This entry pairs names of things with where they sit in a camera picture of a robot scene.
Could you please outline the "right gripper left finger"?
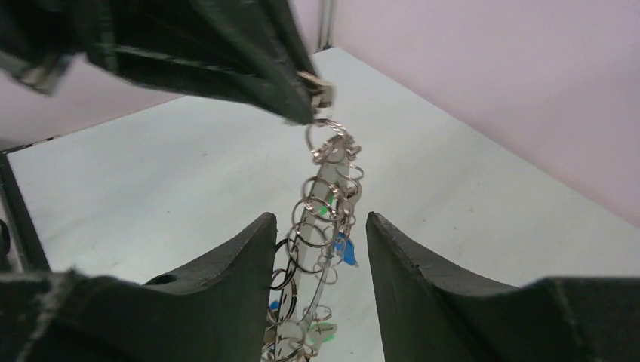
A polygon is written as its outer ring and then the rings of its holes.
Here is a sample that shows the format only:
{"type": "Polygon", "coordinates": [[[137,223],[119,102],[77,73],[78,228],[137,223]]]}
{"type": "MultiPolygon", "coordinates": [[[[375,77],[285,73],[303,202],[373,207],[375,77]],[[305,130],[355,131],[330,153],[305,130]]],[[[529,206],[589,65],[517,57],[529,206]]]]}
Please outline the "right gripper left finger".
{"type": "Polygon", "coordinates": [[[257,361],[277,236],[264,213],[145,284],[65,272],[1,276],[3,361],[257,361]]]}

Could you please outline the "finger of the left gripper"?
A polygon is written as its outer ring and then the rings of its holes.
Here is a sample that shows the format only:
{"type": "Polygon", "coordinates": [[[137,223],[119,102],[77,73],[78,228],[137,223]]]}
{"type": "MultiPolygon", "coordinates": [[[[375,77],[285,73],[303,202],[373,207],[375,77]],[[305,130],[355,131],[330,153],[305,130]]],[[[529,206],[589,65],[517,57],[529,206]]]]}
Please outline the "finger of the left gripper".
{"type": "Polygon", "coordinates": [[[231,47],[236,62],[218,71],[224,100],[256,106],[288,120],[312,120],[316,70],[287,1],[196,1],[195,10],[231,47]]]}
{"type": "Polygon", "coordinates": [[[264,78],[222,66],[130,45],[115,48],[117,76],[140,87],[255,106],[295,124],[311,124],[315,111],[300,81],[264,78]]]}

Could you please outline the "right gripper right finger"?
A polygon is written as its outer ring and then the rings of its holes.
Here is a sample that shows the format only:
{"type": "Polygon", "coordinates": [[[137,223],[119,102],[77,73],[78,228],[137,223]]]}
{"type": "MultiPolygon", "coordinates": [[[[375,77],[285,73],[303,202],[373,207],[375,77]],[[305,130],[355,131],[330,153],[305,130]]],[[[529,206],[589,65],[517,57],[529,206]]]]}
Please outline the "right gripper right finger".
{"type": "Polygon", "coordinates": [[[366,222],[387,361],[637,361],[638,278],[547,277],[514,287],[366,222]]]}

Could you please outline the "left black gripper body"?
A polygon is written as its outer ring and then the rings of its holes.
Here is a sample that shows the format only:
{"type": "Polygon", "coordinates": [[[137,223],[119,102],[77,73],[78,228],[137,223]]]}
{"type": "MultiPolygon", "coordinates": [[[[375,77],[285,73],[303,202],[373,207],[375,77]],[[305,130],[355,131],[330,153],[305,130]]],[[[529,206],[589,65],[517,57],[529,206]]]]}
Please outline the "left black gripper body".
{"type": "Polygon", "coordinates": [[[111,1],[2,1],[1,71],[52,95],[78,54],[119,73],[111,1]]]}

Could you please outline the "large metal keyring with keys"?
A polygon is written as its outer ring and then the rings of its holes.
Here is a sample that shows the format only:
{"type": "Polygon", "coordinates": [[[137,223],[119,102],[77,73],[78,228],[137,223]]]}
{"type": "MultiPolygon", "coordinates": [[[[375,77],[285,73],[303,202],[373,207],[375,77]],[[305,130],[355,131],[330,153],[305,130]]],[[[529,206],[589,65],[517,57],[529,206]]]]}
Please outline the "large metal keyring with keys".
{"type": "Polygon", "coordinates": [[[310,361],[337,332],[331,308],[322,303],[327,286],[338,282],[337,267],[347,258],[364,171],[355,161],[362,148],[331,117],[333,86],[308,72],[299,77],[311,92],[314,120],[304,140],[316,175],[303,181],[291,211],[291,226],[276,244],[287,263],[272,272],[276,304],[267,308],[262,361],[310,361]]]}

